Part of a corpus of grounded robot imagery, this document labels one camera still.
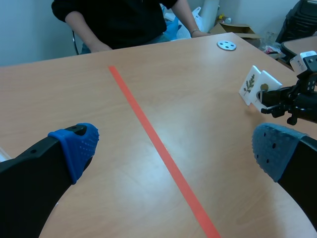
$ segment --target blue plastic bag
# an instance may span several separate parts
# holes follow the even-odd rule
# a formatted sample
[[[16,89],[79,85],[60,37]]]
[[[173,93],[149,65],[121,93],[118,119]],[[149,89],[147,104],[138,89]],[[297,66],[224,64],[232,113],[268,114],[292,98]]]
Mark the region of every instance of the blue plastic bag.
[[[167,30],[164,32],[164,35],[170,40],[177,39],[177,32],[182,27],[178,25],[178,18],[176,17],[174,21],[166,21]]]

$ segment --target person's hand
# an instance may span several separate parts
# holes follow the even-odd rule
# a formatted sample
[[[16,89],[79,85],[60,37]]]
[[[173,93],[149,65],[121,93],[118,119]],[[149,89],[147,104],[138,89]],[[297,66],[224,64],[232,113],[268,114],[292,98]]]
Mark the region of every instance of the person's hand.
[[[202,37],[202,36],[210,36],[211,34],[201,32],[201,31],[194,31],[192,34],[192,38]]]
[[[88,47],[91,51],[91,53],[96,53],[96,52],[102,52],[102,51],[111,51],[112,49],[107,46],[106,44],[102,43],[101,41],[97,41],[93,44],[91,44]]]

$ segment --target black sweatshirt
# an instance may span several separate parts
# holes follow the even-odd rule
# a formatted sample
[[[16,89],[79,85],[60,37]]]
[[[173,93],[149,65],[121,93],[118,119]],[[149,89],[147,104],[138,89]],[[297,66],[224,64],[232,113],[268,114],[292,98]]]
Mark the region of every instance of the black sweatshirt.
[[[171,8],[177,0],[54,0],[61,21],[72,11],[83,14],[98,39],[112,49],[138,46],[159,36],[166,23],[159,3]]]

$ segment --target plant illustration card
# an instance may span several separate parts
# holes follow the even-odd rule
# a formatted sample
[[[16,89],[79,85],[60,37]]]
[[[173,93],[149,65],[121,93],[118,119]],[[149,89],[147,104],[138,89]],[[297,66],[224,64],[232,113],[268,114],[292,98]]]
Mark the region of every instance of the plant illustration card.
[[[257,81],[254,83],[254,86],[249,93],[249,100],[251,103],[261,111],[262,108],[267,108],[264,106],[257,98],[257,95],[260,91],[272,91],[277,90],[282,87],[282,84],[277,81],[273,76],[271,76],[268,72],[262,71]]]
[[[256,66],[252,66],[246,80],[243,82],[242,87],[240,88],[239,94],[243,98],[244,102],[247,105],[251,104],[251,100],[249,99],[249,94],[254,87],[254,84],[257,82],[261,72],[258,70]]]

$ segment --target person's arm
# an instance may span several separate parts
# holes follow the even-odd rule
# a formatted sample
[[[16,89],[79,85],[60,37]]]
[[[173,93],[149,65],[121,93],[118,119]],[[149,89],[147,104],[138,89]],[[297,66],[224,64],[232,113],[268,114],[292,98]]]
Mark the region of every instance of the person's arm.
[[[184,26],[191,33],[193,38],[208,36],[208,33],[201,32],[196,24],[193,14],[190,10],[187,0],[177,0],[172,10],[177,18],[184,24]]]
[[[72,11],[65,17],[65,22],[83,40],[92,53],[111,50],[95,36],[80,12]]]

